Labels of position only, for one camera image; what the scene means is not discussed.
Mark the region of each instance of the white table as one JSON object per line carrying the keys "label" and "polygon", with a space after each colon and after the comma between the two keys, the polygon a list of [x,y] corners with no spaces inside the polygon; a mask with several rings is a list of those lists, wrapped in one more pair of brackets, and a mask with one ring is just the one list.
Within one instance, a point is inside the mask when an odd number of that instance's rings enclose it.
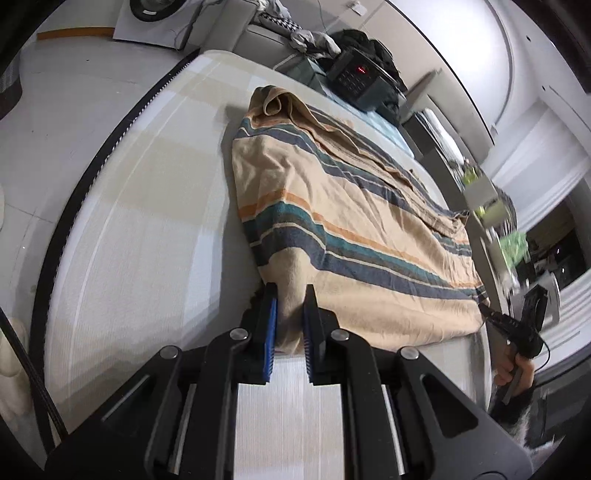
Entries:
{"label": "white table", "polygon": [[[419,163],[321,94],[231,53],[198,57],[123,137],[64,249],[46,384],[70,430],[162,346],[204,345],[239,323],[259,277],[236,211],[230,145],[252,91],[267,84],[353,123],[444,204]],[[422,350],[487,405],[486,330]],[[277,358],[270,385],[240,387],[235,478],[341,479],[339,396],[308,384],[303,358]]]}

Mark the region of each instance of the gray cloth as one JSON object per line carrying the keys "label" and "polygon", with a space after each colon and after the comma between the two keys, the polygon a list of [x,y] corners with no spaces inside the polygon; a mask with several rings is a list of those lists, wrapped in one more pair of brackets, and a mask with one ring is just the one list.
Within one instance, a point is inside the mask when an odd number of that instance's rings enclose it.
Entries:
{"label": "gray cloth", "polygon": [[299,30],[291,34],[290,45],[313,59],[335,59],[340,48],[326,33]]}
{"label": "gray cloth", "polygon": [[290,12],[279,0],[258,0],[259,12],[265,12],[276,18],[291,20]]}

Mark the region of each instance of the screw head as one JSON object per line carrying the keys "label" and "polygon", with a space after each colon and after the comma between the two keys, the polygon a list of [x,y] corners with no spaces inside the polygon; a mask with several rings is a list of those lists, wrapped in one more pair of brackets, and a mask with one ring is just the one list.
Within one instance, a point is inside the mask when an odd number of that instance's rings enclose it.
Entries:
{"label": "screw head", "polygon": [[178,356],[178,348],[174,345],[167,345],[160,350],[160,356],[165,360],[172,360]]}
{"label": "screw head", "polygon": [[244,328],[234,328],[234,330],[230,331],[230,338],[232,340],[246,340],[248,332]]}
{"label": "screw head", "polygon": [[330,332],[330,336],[337,342],[345,342],[346,340],[349,340],[349,332],[347,330],[343,330],[342,328],[333,330]]}
{"label": "screw head", "polygon": [[403,346],[400,355],[406,360],[416,360],[419,356],[418,350],[413,346]]}

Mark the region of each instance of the black device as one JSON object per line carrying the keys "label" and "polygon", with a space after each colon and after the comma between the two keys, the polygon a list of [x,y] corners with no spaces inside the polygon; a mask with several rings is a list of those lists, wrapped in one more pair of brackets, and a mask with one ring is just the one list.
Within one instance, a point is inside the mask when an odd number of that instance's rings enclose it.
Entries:
{"label": "black device", "polygon": [[[479,305],[480,312],[485,319],[494,325],[505,338],[510,341],[509,358],[514,361],[518,353],[526,358],[534,358],[542,351],[544,341],[540,336],[540,331],[544,324],[546,307],[548,306],[548,290],[540,285],[536,285],[524,296],[523,310],[521,320],[492,310],[483,303]],[[511,371],[513,380],[504,387],[502,402],[507,405],[513,396],[513,392],[519,385],[523,370],[515,366]]]}
{"label": "black device", "polygon": [[[276,320],[277,287],[267,284],[240,326],[206,347],[163,347],[61,439],[44,477],[231,480],[238,384],[270,380]],[[346,480],[531,475],[526,452],[416,348],[372,348],[318,308],[312,285],[303,328],[310,382],[340,385]]]}
{"label": "black device", "polygon": [[371,112],[386,100],[398,99],[397,82],[356,48],[338,56],[326,74],[330,88],[362,112]]}
{"label": "black device", "polygon": [[[345,478],[527,479],[526,452],[415,347],[371,347],[319,309],[308,285],[303,309],[310,382],[340,384]],[[399,475],[387,404],[401,442]]]}

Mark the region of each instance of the floor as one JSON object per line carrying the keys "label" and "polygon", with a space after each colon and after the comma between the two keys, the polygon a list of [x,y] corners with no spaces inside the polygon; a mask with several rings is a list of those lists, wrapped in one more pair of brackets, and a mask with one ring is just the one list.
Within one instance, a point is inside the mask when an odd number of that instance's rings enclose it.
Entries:
{"label": "floor", "polygon": [[[23,50],[22,98],[0,121],[0,306],[9,317],[29,327],[45,251],[72,190],[117,123],[183,56],[99,37]],[[40,462],[31,422],[11,426]]]}

